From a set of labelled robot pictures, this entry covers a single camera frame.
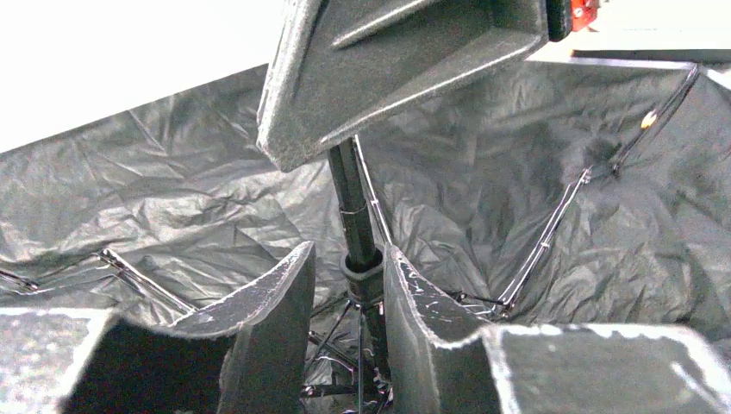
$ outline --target red device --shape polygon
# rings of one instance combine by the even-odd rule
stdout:
[[[599,0],[572,0],[573,31],[578,32],[597,19]]]

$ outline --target white background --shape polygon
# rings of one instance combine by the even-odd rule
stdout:
[[[0,4],[0,153],[266,63],[284,0]],[[731,48],[731,1],[611,0],[544,50]]]

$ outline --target white wall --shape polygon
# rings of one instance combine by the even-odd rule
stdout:
[[[0,5],[0,153],[266,63],[283,0]]]

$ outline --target black tarp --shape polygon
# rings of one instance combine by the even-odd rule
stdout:
[[[495,297],[566,187],[595,166],[510,320],[685,323],[712,342],[730,337],[731,91],[702,69],[678,97],[692,70],[525,62],[371,126],[360,139],[395,244],[436,285]],[[316,305],[342,294],[327,161],[282,173],[255,147],[265,74],[0,154],[0,269],[41,285],[19,295],[0,281],[0,306],[119,306],[143,323],[179,316],[100,269],[89,256],[102,248],[203,306],[315,241]],[[652,133],[618,177],[608,173],[651,110],[663,112]],[[311,328],[325,331],[338,312]],[[335,336],[351,351],[352,323]],[[309,380],[338,370],[322,361]]]

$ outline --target black pole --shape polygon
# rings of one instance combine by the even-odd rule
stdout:
[[[351,299],[360,305],[371,334],[374,362],[382,379],[390,378],[385,318],[381,314],[384,293],[383,255],[376,248],[368,203],[360,180],[353,139],[328,152],[330,171],[338,195],[347,254],[341,263]]]
[[[363,195],[353,140],[348,139],[332,147],[328,155],[340,201],[347,244],[347,267],[355,273],[367,272],[378,266],[382,258],[373,240],[371,217]]]
[[[363,373],[363,308],[358,312],[358,414],[363,414],[363,388],[366,377]]]

